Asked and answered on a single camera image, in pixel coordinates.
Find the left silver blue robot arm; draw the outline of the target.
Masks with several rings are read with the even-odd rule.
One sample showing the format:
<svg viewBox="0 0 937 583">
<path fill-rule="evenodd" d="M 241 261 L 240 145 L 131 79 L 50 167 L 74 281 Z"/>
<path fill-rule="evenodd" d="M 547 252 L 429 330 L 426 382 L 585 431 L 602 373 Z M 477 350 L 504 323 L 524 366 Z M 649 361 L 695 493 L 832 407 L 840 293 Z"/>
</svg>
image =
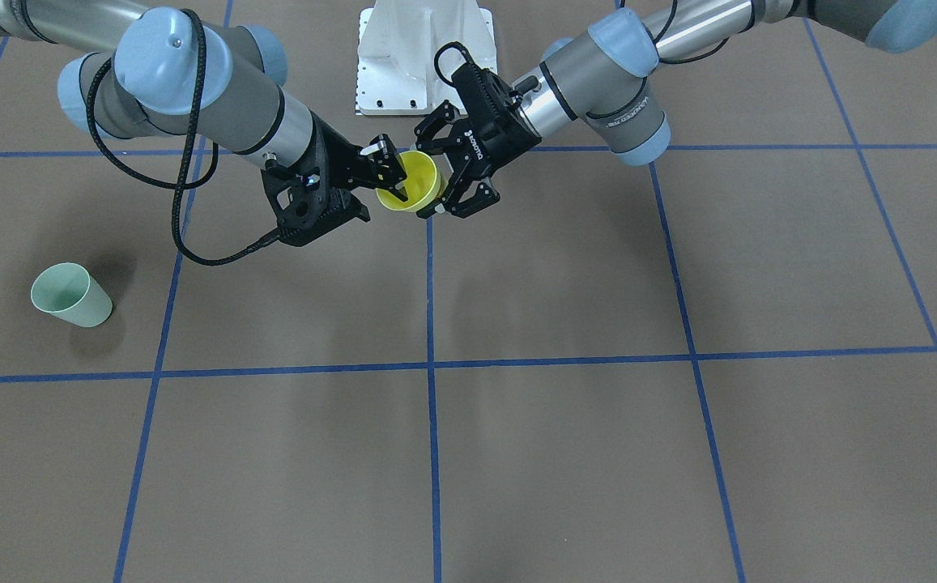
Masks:
<svg viewBox="0 0 937 583">
<path fill-rule="evenodd" d="M 445 156 L 452 176 L 415 213 L 466 218 L 487 209 L 499 200 L 494 174 L 575 121 L 586 123 L 621 163 L 652 163 L 671 143 L 653 73 L 711 57 L 731 37 L 790 18 L 901 54 L 937 34 L 937 1 L 673 1 L 645 18 L 619 4 L 579 36 L 550 45 L 513 82 L 450 41 L 435 52 L 432 66 L 456 90 L 465 113 L 445 102 L 416 126 L 417 151 Z"/>
</svg>

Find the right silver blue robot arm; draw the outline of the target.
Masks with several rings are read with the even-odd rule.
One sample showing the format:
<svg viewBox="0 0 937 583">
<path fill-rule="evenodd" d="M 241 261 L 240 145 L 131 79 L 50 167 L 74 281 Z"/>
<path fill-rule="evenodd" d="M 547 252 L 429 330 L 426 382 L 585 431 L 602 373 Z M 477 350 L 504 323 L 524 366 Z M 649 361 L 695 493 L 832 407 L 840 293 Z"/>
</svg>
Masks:
<svg viewBox="0 0 937 583">
<path fill-rule="evenodd" d="M 58 103 L 97 138 L 195 133 L 297 193 L 406 194 L 390 138 L 349 143 L 284 89 L 287 55 L 265 27 L 136 1 L 0 1 L 0 37 L 83 51 L 58 76 Z"/>
</svg>

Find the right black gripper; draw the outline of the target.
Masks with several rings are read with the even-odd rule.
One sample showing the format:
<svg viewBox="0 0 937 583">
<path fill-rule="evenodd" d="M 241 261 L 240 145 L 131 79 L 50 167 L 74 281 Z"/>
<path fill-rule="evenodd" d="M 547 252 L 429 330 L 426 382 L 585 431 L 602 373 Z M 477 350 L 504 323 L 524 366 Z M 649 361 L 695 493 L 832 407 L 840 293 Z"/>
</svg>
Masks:
<svg viewBox="0 0 937 583">
<path fill-rule="evenodd" d="M 375 189 L 382 206 L 412 206 L 405 190 L 406 170 L 388 135 L 365 147 L 349 143 L 323 121 L 313 123 L 308 147 L 289 165 L 274 152 L 263 159 L 262 180 L 273 211 L 366 211 L 352 194 Z"/>
</svg>

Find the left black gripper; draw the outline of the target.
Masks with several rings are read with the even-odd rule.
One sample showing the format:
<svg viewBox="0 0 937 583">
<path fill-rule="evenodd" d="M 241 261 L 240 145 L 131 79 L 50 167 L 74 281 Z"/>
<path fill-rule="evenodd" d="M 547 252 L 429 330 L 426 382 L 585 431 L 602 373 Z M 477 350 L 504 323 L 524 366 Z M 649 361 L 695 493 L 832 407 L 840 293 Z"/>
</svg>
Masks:
<svg viewBox="0 0 937 583">
<path fill-rule="evenodd" d="M 446 186 L 419 210 L 419 218 L 447 213 L 468 218 L 500 202 L 492 174 L 541 143 L 521 112 L 508 104 L 490 106 L 465 97 L 466 114 L 443 100 L 414 126 L 407 151 L 445 159 L 452 169 Z"/>
</svg>

